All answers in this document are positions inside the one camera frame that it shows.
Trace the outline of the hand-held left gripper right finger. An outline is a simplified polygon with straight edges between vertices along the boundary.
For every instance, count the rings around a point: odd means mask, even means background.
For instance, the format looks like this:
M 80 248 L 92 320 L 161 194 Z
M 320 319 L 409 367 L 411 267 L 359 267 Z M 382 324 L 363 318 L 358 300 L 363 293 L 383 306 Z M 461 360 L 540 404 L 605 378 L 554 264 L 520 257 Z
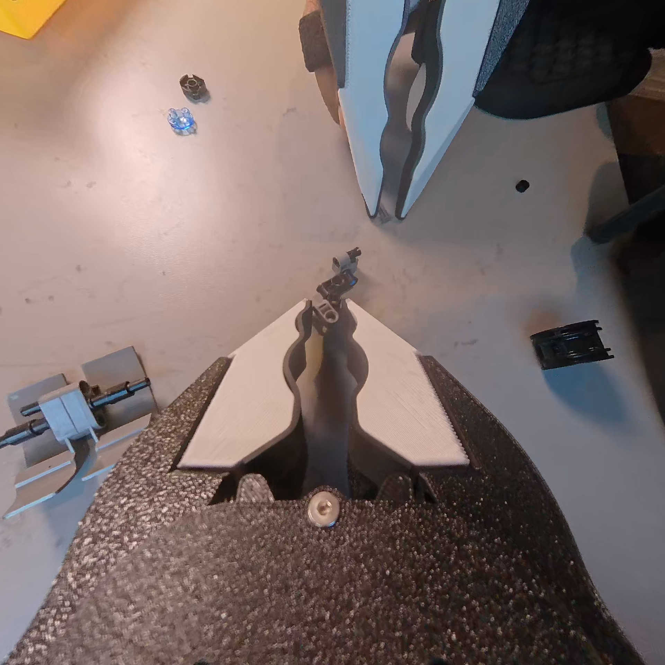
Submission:
M 352 496 L 378 496 L 395 476 L 415 492 L 426 474 L 468 474 L 469 453 L 422 355 L 353 300 L 344 313 L 346 367 L 356 382 L 348 428 Z

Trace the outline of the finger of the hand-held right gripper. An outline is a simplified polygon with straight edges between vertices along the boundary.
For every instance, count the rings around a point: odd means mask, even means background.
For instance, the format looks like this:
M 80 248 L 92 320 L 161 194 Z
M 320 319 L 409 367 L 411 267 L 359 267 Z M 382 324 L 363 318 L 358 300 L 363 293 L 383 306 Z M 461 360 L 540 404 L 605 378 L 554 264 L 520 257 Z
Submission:
M 356 178 L 368 216 L 375 218 L 389 120 L 385 79 L 406 27 L 406 1 L 321 1 L 320 8 Z
M 424 87 L 411 119 L 411 148 L 397 198 L 403 220 L 474 103 L 473 92 L 498 1 L 430 1 L 414 46 Z

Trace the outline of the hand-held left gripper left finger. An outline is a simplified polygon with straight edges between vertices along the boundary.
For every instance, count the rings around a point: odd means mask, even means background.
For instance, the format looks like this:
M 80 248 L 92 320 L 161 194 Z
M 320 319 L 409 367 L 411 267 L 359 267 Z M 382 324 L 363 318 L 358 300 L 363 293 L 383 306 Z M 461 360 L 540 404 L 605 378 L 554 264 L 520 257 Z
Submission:
M 312 304 L 302 300 L 228 358 L 178 458 L 178 470 L 262 475 L 273 494 L 300 494 L 308 452 L 296 384 L 306 366 Z

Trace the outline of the small black grey brick assembly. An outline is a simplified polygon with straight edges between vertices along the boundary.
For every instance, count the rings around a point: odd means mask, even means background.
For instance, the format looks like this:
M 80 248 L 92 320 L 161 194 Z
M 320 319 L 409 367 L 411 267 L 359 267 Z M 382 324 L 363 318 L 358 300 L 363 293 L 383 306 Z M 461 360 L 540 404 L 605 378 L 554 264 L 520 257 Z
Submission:
M 345 251 L 332 258 L 332 277 L 320 283 L 312 297 L 312 323 L 317 332 L 324 336 L 338 322 L 343 297 L 357 283 L 358 259 L 362 251 L 359 247 Z

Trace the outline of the black toy wheel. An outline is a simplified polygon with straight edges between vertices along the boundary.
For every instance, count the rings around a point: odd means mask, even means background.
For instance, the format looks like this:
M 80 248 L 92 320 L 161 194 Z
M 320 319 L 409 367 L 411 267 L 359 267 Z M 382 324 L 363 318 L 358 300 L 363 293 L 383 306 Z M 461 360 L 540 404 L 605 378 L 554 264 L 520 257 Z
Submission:
M 541 370 L 555 370 L 614 358 L 605 347 L 598 320 L 586 320 L 537 332 L 529 337 Z

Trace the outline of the person's right forearm black sleeve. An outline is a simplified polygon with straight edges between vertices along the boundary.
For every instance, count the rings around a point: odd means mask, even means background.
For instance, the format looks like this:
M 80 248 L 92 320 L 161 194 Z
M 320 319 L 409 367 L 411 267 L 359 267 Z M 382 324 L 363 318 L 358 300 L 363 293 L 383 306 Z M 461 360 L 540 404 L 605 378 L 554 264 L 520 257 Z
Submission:
M 530 1 L 474 106 L 529 120 L 632 92 L 664 47 L 659 1 Z

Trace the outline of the person's right hand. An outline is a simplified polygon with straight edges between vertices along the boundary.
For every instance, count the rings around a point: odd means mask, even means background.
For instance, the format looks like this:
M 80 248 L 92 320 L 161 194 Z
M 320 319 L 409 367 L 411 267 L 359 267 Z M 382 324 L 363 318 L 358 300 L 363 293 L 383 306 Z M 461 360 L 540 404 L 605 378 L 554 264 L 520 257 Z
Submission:
M 323 99 L 328 113 L 333 121 L 339 125 L 339 99 L 337 77 L 334 68 L 329 66 L 322 66 L 314 72 L 317 84 L 319 86 L 320 95 Z

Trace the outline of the dark metal rod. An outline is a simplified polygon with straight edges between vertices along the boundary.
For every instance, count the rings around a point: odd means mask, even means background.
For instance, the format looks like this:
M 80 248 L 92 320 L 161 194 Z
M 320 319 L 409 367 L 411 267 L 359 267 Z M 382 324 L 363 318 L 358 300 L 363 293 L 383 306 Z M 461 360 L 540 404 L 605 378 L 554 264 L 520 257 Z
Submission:
M 21 409 L 21 415 L 37 415 L 21 425 L 8 429 L 1 436 L 1 447 L 22 444 L 47 431 L 52 431 L 58 442 L 67 445 L 82 436 L 95 436 L 105 427 L 104 408 L 129 399 L 139 391 L 149 388 L 145 377 L 133 382 L 125 381 L 101 392 L 85 381 L 52 391 Z

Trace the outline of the grey panel brick assembly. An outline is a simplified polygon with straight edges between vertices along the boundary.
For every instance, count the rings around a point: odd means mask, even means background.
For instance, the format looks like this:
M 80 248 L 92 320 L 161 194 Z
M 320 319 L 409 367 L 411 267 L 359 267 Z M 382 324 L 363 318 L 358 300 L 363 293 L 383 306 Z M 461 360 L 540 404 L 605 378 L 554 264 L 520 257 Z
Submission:
M 84 363 L 81 370 L 84 375 L 81 381 L 99 387 L 101 392 L 125 381 L 147 377 L 132 346 Z M 15 427 L 37 418 L 37 415 L 25 418 L 21 415 L 22 408 L 52 391 L 79 382 L 69 383 L 63 374 L 57 374 L 9 394 L 7 403 Z M 74 480 L 87 481 L 111 470 L 156 413 L 157 406 L 150 386 L 129 399 L 105 407 L 105 427 L 98 430 L 95 436 L 88 434 L 71 440 L 67 445 L 58 442 L 49 430 L 14 445 L 22 448 L 27 467 L 15 478 L 15 500 L 3 518 L 9 519 L 53 498 Z

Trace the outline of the person's black printed hoodie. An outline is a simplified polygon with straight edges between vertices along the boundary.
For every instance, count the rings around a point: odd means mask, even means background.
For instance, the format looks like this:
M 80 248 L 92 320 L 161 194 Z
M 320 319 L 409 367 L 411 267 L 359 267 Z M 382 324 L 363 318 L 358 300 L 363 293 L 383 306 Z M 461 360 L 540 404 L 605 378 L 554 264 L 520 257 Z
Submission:
M 602 166 L 584 230 L 610 246 L 644 366 L 664 378 L 664 156 L 620 152 Z

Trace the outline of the open-front yellow plastic bin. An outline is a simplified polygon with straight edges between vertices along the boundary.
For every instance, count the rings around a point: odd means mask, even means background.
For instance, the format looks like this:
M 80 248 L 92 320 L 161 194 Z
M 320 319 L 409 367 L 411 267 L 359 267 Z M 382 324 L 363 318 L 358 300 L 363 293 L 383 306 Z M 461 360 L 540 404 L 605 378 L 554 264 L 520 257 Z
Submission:
M 33 38 L 64 1 L 1 1 L 1 32 Z

